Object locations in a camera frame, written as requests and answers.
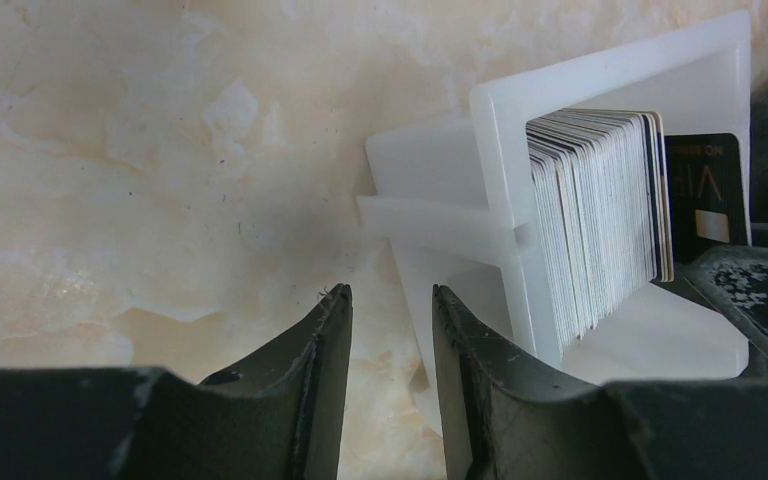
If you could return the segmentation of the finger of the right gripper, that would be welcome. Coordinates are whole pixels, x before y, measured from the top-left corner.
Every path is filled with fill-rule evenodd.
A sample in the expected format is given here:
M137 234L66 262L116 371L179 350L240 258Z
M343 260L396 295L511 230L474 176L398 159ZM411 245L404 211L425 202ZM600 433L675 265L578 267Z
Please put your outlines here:
M768 223L752 225L753 246L720 245L684 267L689 285L743 334L746 376L768 378Z

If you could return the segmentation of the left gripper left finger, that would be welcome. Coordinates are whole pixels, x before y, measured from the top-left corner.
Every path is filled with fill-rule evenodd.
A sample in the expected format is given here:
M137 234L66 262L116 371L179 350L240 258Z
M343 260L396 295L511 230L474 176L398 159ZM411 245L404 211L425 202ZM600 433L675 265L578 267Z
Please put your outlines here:
M352 316L338 284L197 384L161 367L0 369L0 479L333 479Z

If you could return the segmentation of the black VIP credit card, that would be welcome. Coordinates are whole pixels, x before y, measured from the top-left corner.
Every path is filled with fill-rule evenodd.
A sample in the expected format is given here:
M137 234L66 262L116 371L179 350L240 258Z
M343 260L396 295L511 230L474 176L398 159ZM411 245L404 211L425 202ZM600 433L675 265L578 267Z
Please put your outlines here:
M732 133L667 135L673 261L689 265L719 245L749 244L741 150Z

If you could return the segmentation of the white translucent plastic card box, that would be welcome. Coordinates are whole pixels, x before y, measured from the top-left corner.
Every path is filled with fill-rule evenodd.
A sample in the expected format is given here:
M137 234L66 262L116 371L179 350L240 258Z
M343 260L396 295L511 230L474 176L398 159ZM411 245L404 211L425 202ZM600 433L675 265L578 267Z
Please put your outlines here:
M528 121L566 109L655 111L667 135L732 133L748 215L751 17L737 11L648 40L474 87L467 112L370 136L376 193L358 203L389 239L428 383L420 411L441 427L432 288L443 284L501 336L582 380L728 379L748 342L720 314L652 281L567 348L558 343Z

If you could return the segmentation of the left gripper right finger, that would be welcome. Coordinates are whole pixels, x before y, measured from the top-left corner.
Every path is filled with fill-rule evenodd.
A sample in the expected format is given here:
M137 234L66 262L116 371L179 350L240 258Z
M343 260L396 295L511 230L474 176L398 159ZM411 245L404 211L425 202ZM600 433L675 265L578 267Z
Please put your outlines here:
M768 479L768 378L595 386L432 295L451 479Z

